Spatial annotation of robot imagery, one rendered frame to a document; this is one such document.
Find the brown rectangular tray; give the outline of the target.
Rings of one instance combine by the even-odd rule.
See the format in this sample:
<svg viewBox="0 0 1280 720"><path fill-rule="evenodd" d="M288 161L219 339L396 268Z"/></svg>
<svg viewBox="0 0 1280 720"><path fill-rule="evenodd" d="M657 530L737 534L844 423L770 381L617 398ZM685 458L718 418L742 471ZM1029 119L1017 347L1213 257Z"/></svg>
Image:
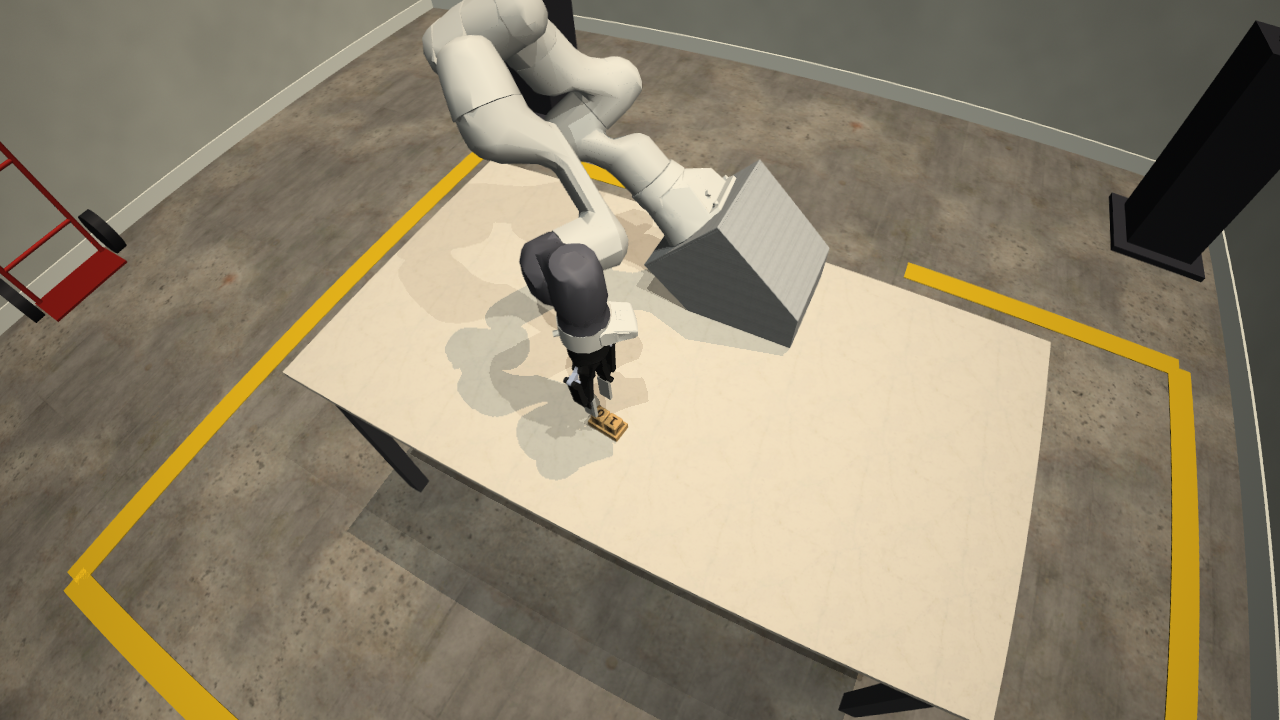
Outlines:
<svg viewBox="0 0 1280 720"><path fill-rule="evenodd" d="M625 434L625 430L628 429L628 423L623 421L625 427L620 430L617 436L613 436L611 434L611 432L605 430L605 428L598 427L595 423L593 423L591 418L588 420L588 424L589 427L593 427L594 429L602 432L602 434L609 437L611 439L614 439L614 442L617 442L620 437Z"/></svg>

